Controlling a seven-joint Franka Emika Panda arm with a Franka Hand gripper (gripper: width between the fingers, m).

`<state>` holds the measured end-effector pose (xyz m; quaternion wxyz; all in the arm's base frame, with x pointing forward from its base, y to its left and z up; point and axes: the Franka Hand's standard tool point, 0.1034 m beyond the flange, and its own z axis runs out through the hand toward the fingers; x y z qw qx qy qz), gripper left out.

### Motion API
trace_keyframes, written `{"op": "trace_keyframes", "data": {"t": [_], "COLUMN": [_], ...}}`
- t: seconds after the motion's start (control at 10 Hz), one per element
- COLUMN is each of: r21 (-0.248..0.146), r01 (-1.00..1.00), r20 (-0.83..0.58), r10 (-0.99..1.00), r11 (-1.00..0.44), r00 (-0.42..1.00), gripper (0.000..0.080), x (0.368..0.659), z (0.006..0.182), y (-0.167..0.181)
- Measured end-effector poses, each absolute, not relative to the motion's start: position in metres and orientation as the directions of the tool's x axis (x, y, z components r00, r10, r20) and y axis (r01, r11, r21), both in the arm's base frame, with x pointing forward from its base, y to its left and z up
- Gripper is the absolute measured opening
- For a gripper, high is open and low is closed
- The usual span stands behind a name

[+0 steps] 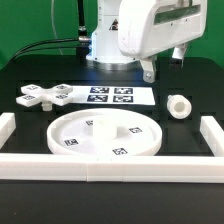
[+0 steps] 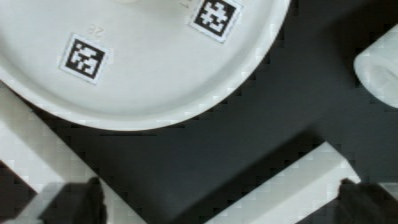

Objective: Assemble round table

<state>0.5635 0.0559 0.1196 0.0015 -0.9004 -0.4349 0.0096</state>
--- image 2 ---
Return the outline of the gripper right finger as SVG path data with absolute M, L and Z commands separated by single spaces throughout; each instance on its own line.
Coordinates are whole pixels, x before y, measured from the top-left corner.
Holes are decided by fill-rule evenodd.
M 338 199 L 336 224 L 398 224 L 398 182 L 345 179 Z

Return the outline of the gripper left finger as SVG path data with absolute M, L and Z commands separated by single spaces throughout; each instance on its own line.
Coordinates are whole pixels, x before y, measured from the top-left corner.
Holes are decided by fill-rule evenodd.
M 107 224 L 100 178 L 52 183 L 23 209 L 16 224 Z

